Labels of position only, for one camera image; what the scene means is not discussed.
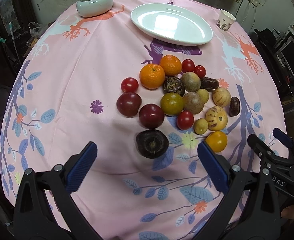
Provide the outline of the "person's right hand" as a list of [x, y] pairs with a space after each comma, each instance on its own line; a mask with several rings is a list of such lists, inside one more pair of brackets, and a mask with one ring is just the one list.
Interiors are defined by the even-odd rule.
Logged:
[[286, 207], [282, 211], [281, 217], [286, 219], [287, 224], [294, 226], [294, 205]]

